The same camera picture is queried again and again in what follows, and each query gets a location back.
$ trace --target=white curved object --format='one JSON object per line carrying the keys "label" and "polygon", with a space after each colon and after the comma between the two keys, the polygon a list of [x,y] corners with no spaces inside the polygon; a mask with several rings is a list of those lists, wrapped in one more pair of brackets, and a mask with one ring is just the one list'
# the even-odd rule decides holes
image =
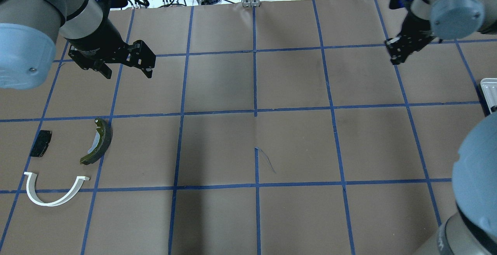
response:
{"label": "white curved object", "polygon": [[32,173],[32,172],[24,172],[24,175],[28,176],[28,180],[26,182],[26,192],[28,193],[28,197],[30,198],[30,200],[32,202],[34,202],[37,205],[41,205],[41,206],[59,206],[65,202],[69,201],[70,199],[72,199],[76,195],[76,193],[78,193],[81,186],[83,185],[83,182],[85,182],[85,180],[90,179],[89,177],[76,177],[76,181],[74,181],[72,188],[69,190],[69,192],[67,192],[64,195],[64,197],[58,199],[55,202],[45,203],[38,198],[38,196],[36,195],[35,189],[34,189],[34,184],[36,183],[36,177],[38,175],[35,173]]}

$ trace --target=robotic arm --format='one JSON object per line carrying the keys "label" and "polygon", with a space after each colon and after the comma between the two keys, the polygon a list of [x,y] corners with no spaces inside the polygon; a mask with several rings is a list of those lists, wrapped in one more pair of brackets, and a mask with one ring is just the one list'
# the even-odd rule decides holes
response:
{"label": "robotic arm", "polygon": [[82,68],[111,78],[105,63],[141,69],[151,78],[156,56],[143,41],[126,44],[108,19],[127,0],[0,0],[0,88],[41,85],[55,59],[60,33]]}
{"label": "robotic arm", "polygon": [[391,0],[390,9],[408,10],[401,32],[385,41],[392,64],[404,63],[436,37],[461,39],[478,31],[497,34],[497,0]]}

